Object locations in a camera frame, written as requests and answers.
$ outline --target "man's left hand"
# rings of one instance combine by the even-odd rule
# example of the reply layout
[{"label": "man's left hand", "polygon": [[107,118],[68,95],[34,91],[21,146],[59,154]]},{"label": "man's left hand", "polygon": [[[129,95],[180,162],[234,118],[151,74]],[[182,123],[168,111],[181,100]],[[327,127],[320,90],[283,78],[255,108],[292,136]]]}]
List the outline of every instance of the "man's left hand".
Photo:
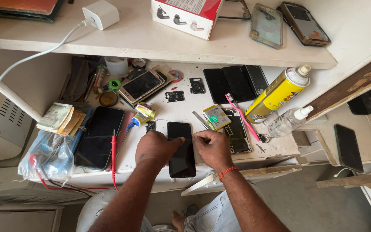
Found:
[{"label": "man's left hand", "polygon": [[138,164],[144,160],[153,160],[164,167],[183,143],[184,137],[168,141],[161,132],[151,130],[140,139],[135,153],[135,161]]}]

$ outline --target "vent grille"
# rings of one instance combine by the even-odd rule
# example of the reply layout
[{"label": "vent grille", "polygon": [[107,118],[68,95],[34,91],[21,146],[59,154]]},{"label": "vent grille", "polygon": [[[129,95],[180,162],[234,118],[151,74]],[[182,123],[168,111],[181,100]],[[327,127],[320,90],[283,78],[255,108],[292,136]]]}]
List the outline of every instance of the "vent grille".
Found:
[{"label": "vent grille", "polygon": [[8,98],[5,98],[4,103],[0,109],[0,115],[7,117],[8,120],[21,127],[24,120],[25,112],[17,105],[12,103]]}]

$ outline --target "pink toothbrush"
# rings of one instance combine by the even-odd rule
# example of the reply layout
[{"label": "pink toothbrush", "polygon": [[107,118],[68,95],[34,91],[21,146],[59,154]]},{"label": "pink toothbrush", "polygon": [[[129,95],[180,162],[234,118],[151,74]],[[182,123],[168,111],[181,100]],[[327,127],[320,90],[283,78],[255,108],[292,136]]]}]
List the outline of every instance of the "pink toothbrush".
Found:
[{"label": "pink toothbrush", "polygon": [[259,142],[260,138],[258,137],[257,133],[254,131],[253,127],[250,125],[250,123],[247,121],[246,117],[244,116],[241,109],[238,108],[237,103],[234,105],[232,102],[234,101],[233,97],[231,97],[231,94],[228,93],[225,95],[227,98],[227,101],[230,103],[230,105],[235,108],[237,111],[239,111],[241,118],[243,119],[244,123],[246,124],[247,128],[251,131],[251,133],[254,135],[255,139]]}]

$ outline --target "jeans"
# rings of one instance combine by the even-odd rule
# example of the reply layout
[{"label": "jeans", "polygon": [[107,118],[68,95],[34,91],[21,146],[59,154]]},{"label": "jeans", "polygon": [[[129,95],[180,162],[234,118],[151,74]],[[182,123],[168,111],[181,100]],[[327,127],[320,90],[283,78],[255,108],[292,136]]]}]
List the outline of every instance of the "jeans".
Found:
[{"label": "jeans", "polygon": [[[261,194],[258,187],[254,183],[249,182],[249,184],[265,202],[264,196]],[[78,217],[76,232],[86,232],[116,193],[117,191],[115,190],[106,190],[90,198],[90,200],[85,203]],[[203,231],[241,231],[226,191],[222,192],[211,203],[200,209],[196,215],[188,216],[184,221],[184,232]],[[141,224],[140,232],[155,232],[145,216]]]}]

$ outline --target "white charger adapter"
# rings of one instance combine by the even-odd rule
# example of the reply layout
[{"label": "white charger adapter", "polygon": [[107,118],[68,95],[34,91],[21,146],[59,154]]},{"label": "white charger adapter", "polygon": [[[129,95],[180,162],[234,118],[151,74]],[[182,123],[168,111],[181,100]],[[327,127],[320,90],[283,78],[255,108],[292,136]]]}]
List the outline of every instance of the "white charger adapter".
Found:
[{"label": "white charger adapter", "polygon": [[120,21],[120,14],[117,8],[105,0],[83,7],[82,12],[86,19],[94,19],[94,22],[91,24],[100,30],[104,30]]}]

